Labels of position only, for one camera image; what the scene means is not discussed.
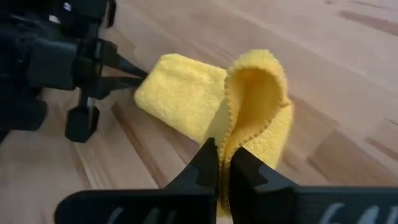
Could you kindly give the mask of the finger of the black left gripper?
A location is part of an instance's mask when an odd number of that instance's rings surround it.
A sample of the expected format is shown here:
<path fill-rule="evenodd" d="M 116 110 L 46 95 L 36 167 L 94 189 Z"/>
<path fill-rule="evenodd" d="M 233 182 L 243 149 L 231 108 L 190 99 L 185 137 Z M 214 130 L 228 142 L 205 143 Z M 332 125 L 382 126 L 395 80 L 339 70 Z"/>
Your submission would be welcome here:
<path fill-rule="evenodd" d="M 144 79 L 129 77 L 101 77 L 93 83 L 93 98 L 102 100 L 112 91 L 139 87 Z"/>
<path fill-rule="evenodd" d="M 99 40 L 99 61 L 107 67 L 115 68 L 116 70 L 135 75 L 140 78 L 145 78 L 148 75 L 147 72 L 133 65 L 126 58 L 119 55 L 117 45 L 107 40 Z"/>

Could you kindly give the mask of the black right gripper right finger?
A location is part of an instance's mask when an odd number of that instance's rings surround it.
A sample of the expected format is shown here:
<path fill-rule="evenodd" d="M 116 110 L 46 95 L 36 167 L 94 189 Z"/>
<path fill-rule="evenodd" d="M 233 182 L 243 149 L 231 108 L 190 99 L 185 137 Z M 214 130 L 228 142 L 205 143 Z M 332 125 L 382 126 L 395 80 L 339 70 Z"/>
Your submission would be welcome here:
<path fill-rule="evenodd" d="M 298 185 L 240 148 L 231 161 L 234 224 L 398 224 L 397 187 Z"/>

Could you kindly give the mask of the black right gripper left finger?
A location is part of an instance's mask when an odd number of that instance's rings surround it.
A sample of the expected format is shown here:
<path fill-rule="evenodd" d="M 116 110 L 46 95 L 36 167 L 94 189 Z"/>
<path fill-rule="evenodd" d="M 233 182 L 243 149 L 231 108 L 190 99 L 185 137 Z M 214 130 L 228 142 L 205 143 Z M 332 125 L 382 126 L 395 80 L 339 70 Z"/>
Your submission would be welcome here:
<path fill-rule="evenodd" d="M 64 198 L 55 224 L 215 224 L 218 154 L 209 138 L 162 189 L 84 190 Z"/>

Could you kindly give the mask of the yellow microfiber towel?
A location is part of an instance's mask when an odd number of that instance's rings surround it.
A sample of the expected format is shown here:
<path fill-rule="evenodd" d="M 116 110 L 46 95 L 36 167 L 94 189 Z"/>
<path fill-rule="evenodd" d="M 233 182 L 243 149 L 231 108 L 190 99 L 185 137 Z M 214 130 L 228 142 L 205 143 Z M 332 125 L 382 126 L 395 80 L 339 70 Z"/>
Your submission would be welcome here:
<path fill-rule="evenodd" d="M 223 69 L 179 54 L 161 56 L 134 94 L 137 106 L 218 154 L 218 215 L 231 215 L 231 160 L 243 147 L 275 167 L 294 117 L 287 78 L 264 49 L 240 55 Z"/>

